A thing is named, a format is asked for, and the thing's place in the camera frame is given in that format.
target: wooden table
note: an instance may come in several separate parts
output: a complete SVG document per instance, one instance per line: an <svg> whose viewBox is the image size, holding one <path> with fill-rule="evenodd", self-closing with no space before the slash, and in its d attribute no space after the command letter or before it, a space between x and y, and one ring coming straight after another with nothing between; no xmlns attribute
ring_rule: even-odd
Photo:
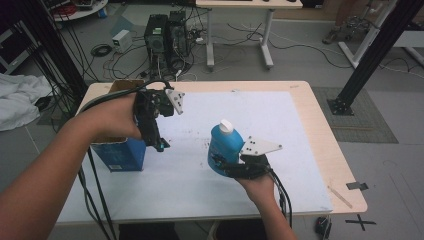
<svg viewBox="0 0 424 240"><path fill-rule="evenodd" d="M352 175L346 159L308 83L304 81L226 81L177 82L171 83L171 85L178 91L186 92L187 96L190 95L190 93L232 92L234 90L242 93L269 92L270 95L276 92L289 93L293 101L292 104L301 122L300 126L303 127L306 136L305 142L309 142L308 149L316 161L319 174L323 180L322 186L324 186L322 188L324 193L315 194L311 199L306 199L306 201L314 202L315 196L328 194L333 209L330 214L359 213L367 210L367 204L361 191L358 189L349 190L346 186L346 183L355 182L355 178ZM91 85L81 105L84 105L95 97L107 93L110 87L111 83L95 83ZM163 88L163 84L155 83L150 85L149 88L161 89ZM166 118L169 119L167 120L168 125L169 123L174 123L173 119L175 118L175 116ZM176 134L175 132L171 133L168 126L164 124L158 122L158 125L162 137L164 137L164 135L168 135L169 137L172 136L172 134ZM197 159L194 164L195 166L191 164L193 162L187 164L187 162L184 162L185 160L181 161L181 159L178 160L173 157L175 155L172 155L174 153L171 154L171 151L178 148L176 147L175 140L179 140L176 138L172 140L173 141L170 142L171 148L165 150L164 153L160 153L164 155L154 156L153 154L149 155L147 160L145 159L145 165L146 161L151 165L146 165L145 170L142 172L110 173L100 160L97 161L97 172L99 173L99 179L103 186L106 201L109 200L109 210L114 221L123 223L140 221L216 220L259 216L254 205L247 199L247 196L245 196L241 186L236 184L232 179L215 176L217 174L207 166L206 155L204 155L203 152L201 152L200 155L192 156L190 154L197 154L197 150L187 149L187 151L180 154L184 155L185 158L194 157L194 159ZM187 144L182 144L179 146L179 149L180 151L184 151L186 147ZM171 158L173 161L165 161L165 158ZM202 162L205 162L205 167L199 167L199 163L202 165ZM86 167L89 165L87 162L83 163L83 165L84 164ZM185 168L189 168L189 171L186 173L180 172ZM280 179L284 182L287 177L287 175L281 175ZM170 188L163 187L164 185L168 185L168 183L170 183L169 181L179 182L177 186L181 187L176 187L178 189L171 190ZM204 184L205 181L206 184L209 184L210 188L205 188L205 186L208 186ZM210 185L211 181L215 183L217 181L222 181L223 184L218 186L213 184ZM90 189L92 195L95 197L95 186L93 185ZM233 197L224 197L221 201L221 198L215 198L214 194L217 193L225 195L233 194ZM209 199L209 196L213 196L213 204L210 204L211 199ZM232 211L231 207L230 209L225 207L239 205L243 205L242 208L240 208L241 210ZM319 206L315 206L315 209L318 209L318 211L299 211L295 213L295 215L320 214ZM65 207L58 219L58 223L84 223L91 221L85 209L82 187L77 180L69 194Z"/></svg>
<svg viewBox="0 0 424 240"><path fill-rule="evenodd" d="M213 54L213 42L212 42L212 9L229 9L230 15L239 15L240 11L238 9L264 9L266 11L266 23L265 31L263 38L261 38L260 46L262 53L265 59L267 68L272 68L274 63L272 61L271 55L268 49L268 37L271 30L272 16L275 9L300 9L302 8L302 3L300 0L296 2L289 2L287 0L269 0L265 2L263 0L251 0L251 1L222 1L222 0L197 0L196 5L202 8L208 9L208 24L207 24L207 44L206 44L206 55L207 55L207 66L212 70L214 62ZM248 21L252 16L240 16L239 21Z"/></svg>

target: hand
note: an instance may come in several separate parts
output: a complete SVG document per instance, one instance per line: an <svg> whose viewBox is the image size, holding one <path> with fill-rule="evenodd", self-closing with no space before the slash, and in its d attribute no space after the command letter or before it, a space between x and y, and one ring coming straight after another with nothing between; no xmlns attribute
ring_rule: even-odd
<svg viewBox="0 0 424 240"><path fill-rule="evenodd" d="M236 180L244 187L250 200L252 200L256 206L275 202L274 180L269 174L263 175L253 180Z"/></svg>
<svg viewBox="0 0 424 240"><path fill-rule="evenodd" d="M135 93L96 105L80 113L76 118L96 121L98 137L132 137L141 139L141 133L134 122Z"/></svg>

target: white shelf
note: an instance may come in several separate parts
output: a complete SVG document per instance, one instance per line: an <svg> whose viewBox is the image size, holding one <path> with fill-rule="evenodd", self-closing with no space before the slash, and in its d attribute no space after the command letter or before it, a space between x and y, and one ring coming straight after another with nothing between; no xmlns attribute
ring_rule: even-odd
<svg viewBox="0 0 424 240"><path fill-rule="evenodd" d="M93 4L93 9L87 10L87 11L76 11L74 14L66 16L66 15L54 15L54 20L56 22L65 22L69 20L74 20L82 17L86 17L88 15L91 15L93 13L98 12L100 9L104 8L107 4L108 0L101 0L101 1L95 1Z"/></svg>

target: white desk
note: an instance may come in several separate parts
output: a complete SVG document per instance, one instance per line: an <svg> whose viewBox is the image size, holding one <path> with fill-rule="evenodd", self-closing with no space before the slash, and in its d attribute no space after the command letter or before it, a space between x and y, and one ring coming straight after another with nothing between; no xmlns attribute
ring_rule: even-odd
<svg viewBox="0 0 424 240"><path fill-rule="evenodd" d="M311 88L306 82L179 82L172 83L172 85L179 91L187 92L187 95L190 92L230 92L234 89L242 92L260 91L278 93L284 91L290 93L301 125L303 126L304 134L307 141L309 141L309 151L315 158L316 165L319 169L318 171L324 183L324 189L321 194L327 194L330 198L333 208L331 213L357 213L366 211L367 204L360 190L349 190L346 187L346 183L355 182L355 178L340 151ZM107 83L96 83L91 85L82 104L85 104L88 100L96 96L107 93L110 86L111 84ZM175 116L168 118L169 120L167 119L166 121L172 122L172 118L175 118ZM159 123L159 129L162 136L169 136L169 132L167 132L169 130L165 124ZM203 140L206 149L208 139ZM171 141L170 144L171 149L172 147L177 148L178 146L174 141ZM193 150L194 148L195 147L188 148L186 150L187 156L193 158L192 155L196 152ZM173 150L166 149L165 154L167 151L171 153ZM258 216L256 208L253 203L248 200L242 187L232 179L217 176L217 174L207 166L205 154L194 156L194 159L197 160L195 160L193 164L187 164L186 166L181 166L179 164L183 161L186 162L185 160L178 162L178 158L175 158L176 161L169 161L169 158L167 160L164 158L150 159L148 153L146 154L144 165L145 172L141 173L110 173L103 162L97 159L96 166L100 175L99 178L113 220L117 222L140 222L228 219ZM90 172L89 168L86 167L85 169L86 175L88 175L88 172ZM204 176L202 177L202 181L206 181L204 182L205 184L198 184L199 179L192 177L198 175L198 173L194 175L188 174L184 169L188 172L201 171L200 174ZM286 181L287 177L288 174L280 174L283 183ZM158 182L151 182L153 178L160 179L158 181L161 183L166 183L168 181L170 185L175 187L174 189L169 189L169 187L165 185L159 184L158 186ZM136 181L140 180L144 182L142 184L136 184ZM303 181L301 178L295 180L299 182ZM89 189L92 194L96 192L94 184L92 184L92 187L89 186ZM223 196L209 197L211 192L223 194ZM312 197L312 199L306 200L313 202L315 199ZM128 208L130 204L135 205L137 209ZM297 211L295 215L320 214L322 212L328 212L328 210L319 209L319 207L315 206L314 211ZM92 222L85 209L82 190L78 181L75 182L68 201L58 220L58 223L71 222Z"/></svg>
<svg viewBox="0 0 424 240"><path fill-rule="evenodd" d="M264 37L261 39L260 46L262 49L263 56L265 58L265 63L268 68L272 68L274 63L272 62L271 55L268 49L268 37L271 29L272 16L274 15L275 9L299 9L302 8L302 3L300 0L296 2L289 2L287 0L269 0L265 2L263 0L252 0L252 1L213 1L213 0L197 0L196 5L202 8L208 9L208 27L207 27L207 37L208 42L206 45L206 55L207 55L207 66L212 70L214 62L213 54L213 42L212 42L212 9L213 8L227 8L232 11L233 15L238 15L237 9L240 8L256 8L264 9L266 11L266 26ZM240 21L246 21L247 19L240 18Z"/></svg>

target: computer tower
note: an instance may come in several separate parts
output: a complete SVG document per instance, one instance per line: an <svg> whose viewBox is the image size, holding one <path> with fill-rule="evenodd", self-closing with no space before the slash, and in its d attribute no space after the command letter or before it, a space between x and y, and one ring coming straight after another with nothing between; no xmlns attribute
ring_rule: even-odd
<svg viewBox="0 0 424 240"><path fill-rule="evenodd" d="M147 54L149 55L150 69L161 77L161 72L171 66L172 42L169 39L167 27L168 15L152 14L144 32Z"/></svg>
<svg viewBox="0 0 424 240"><path fill-rule="evenodd" d="M186 12L171 11L168 19L170 39L172 41L173 55L188 56Z"/></svg>
<svg viewBox="0 0 424 240"><path fill-rule="evenodd" d="M167 39L166 24L168 15L165 14L152 14L147 22L146 30L144 32L144 40L146 47L150 53L165 53L169 51L170 44Z"/></svg>

